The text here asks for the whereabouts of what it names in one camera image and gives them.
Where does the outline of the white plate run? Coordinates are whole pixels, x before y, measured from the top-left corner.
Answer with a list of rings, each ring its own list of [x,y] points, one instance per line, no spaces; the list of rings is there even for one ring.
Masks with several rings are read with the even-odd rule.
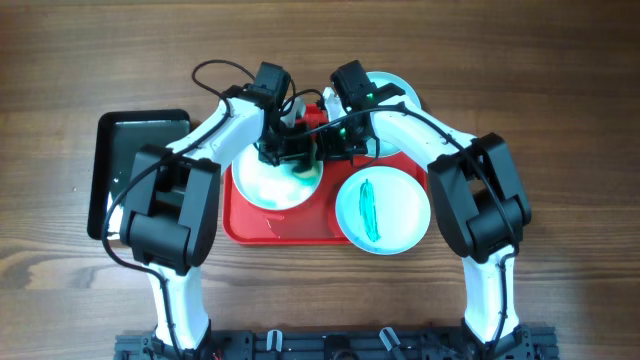
[[[294,164],[271,166],[258,159],[253,145],[247,146],[232,162],[232,178],[240,194],[252,205],[270,211],[283,211],[301,205],[318,189],[324,172],[313,179],[298,179]]]

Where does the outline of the green yellow sponge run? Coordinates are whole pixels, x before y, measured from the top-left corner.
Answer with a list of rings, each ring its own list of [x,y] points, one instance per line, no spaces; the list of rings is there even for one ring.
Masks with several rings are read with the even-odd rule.
[[[300,161],[293,166],[292,174],[298,179],[313,179],[321,175],[320,166],[316,161]]]

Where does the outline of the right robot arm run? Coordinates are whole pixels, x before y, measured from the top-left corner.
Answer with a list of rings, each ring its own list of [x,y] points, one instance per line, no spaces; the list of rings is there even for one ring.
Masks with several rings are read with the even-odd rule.
[[[427,172],[438,228],[463,261],[463,327],[478,357],[515,348],[514,264],[532,211],[504,139],[442,123],[400,86],[376,85],[357,60],[340,66],[330,81],[324,101],[331,126],[387,142]]]

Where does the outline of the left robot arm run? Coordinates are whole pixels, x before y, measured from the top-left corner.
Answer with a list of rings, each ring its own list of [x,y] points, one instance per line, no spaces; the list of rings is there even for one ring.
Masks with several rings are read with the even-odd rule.
[[[132,261],[112,249],[109,226],[101,241],[118,265],[146,274],[154,292],[156,328],[136,339],[116,340],[119,359],[214,359],[211,320],[203,305],[201,265],[217,225],[222,173],[247,147],[277,167],[311,166],[309,144],[293,135],[296,97],[290,74],[264,62],[248,84],[216,95],[215,112],[195,131],[167,146],[145,145],[135,155],[131,178],[106,215],[122,211],[119,238]]]

